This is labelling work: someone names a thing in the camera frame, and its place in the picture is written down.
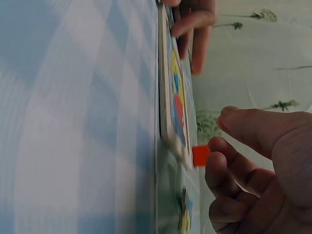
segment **light blue fabric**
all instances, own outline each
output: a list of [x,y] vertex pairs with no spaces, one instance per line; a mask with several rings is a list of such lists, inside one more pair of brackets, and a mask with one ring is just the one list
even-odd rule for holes
[[0,1],[0,233],[154,233],[156,15]]

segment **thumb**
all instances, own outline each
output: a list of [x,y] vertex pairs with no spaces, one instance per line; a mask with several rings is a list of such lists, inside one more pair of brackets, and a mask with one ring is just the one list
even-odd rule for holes
[[269,159],[279,139],[306,124],[312,124],[310,113],[241,110],[232,106],[225,107],[218,119],[221,130]]
[[181,0],[161,0],[161,2],[169,6],[179,6]]

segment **table surface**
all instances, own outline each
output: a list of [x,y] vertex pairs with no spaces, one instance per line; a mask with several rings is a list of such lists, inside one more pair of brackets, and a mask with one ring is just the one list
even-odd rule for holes
[[0,2],[0,232],[155,229],[154,0]]

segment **red puzzle piece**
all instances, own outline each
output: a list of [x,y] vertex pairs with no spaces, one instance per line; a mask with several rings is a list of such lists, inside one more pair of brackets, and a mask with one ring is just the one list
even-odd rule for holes
[[194,167],[204,167],[206,166],[206,161],[210,155],[208,145],[198,145],[192,148],[193,151],[193,166]]

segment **hand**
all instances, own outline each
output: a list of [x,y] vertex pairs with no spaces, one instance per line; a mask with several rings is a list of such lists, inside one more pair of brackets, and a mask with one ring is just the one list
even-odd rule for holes
[[211,26],[216,21],[216,0],[162,0],[164,4],[176,6],[174,13],[176,24],[171,29],[174,37],[179,37],[178,49],[181,59],[187,55],[193,36],[192,73],[202,72]]
[[275,173],[246,159],[223,138],[211,139],[205,179],[216,197],[209,210],[214,230],[312,233],[312,114],[226,107],[218,125],[271,159]]

